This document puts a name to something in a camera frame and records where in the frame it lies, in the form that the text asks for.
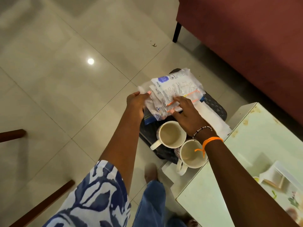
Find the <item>blue label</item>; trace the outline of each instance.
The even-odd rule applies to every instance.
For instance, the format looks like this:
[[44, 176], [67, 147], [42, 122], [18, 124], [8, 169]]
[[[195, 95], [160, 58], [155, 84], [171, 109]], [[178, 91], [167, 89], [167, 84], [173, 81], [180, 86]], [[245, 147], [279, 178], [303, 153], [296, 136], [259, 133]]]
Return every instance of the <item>blue label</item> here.
[[162, 77], [159, 77], [158, 78], [158, 80], [161, 82], [161, 83], [163, 83], [163, 82], [165, 82], [165, 81], [168, 81], [168, 77], [167, 76], [162, 76]]

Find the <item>jeans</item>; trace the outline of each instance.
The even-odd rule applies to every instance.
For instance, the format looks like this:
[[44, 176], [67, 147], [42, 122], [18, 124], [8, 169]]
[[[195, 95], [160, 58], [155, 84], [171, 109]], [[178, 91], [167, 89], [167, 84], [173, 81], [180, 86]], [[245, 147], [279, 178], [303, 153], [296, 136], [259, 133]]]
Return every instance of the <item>jeans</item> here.
[[[133, 227], [164, 227], [165, 189], [161, 182], [150, 181], [147, 184], [139, 204]], [[167, 227], [186, 227], [183, 221], [173, 217]]]

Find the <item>foot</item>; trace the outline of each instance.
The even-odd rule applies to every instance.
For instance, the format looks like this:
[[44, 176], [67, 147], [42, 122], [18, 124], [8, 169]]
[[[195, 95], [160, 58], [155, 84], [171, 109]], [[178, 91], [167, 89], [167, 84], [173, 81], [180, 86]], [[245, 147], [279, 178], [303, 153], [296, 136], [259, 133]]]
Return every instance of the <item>foot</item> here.
[[194, 219], [189, 220], [187, 223], [185, 223], [187, 227], [197, 227], [198, 222], [196, 222]]
[[158, 180], [157, 166], [154, 163], [149, 163], [145, 166], [144, 178], [146, 183], [152, 180]]

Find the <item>orange thread bracelet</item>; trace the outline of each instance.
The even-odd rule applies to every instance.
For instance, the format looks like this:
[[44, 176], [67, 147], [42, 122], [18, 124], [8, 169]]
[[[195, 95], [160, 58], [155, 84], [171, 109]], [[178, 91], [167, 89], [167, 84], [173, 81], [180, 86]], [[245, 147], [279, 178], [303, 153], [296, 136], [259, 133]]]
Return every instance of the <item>orange thread bracelet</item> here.
[[221, 139], [220, 137], [210, 137], [208, 138], [207, 140], [205, 140], [202, 144], [202, 149], [195, 149], [195, 151], [202, 151], [203, 152], [203, 158], [205, 157], [205, 146], [211, 142], [211, 141], [214, 141], [214, 140], [221, 140], [223, 142], [223, 139]]

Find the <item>plastic bag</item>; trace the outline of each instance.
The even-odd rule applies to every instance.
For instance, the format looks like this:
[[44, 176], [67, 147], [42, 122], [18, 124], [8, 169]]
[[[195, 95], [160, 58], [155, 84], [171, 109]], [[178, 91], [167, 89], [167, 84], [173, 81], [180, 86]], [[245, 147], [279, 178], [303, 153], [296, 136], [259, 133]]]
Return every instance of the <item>plastic bag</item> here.
[[168, 76], [154, 78], [139, 86], [138, 89], [141, 94], [151, 91], [150, 98], [145, 101], [145, 105], [157, 121], [171, 115], [169, 112], [171, 109], [182, 110], [173, 97], [184, 96], [195, 103], [205, 94], [202, 84], [188, 68]]

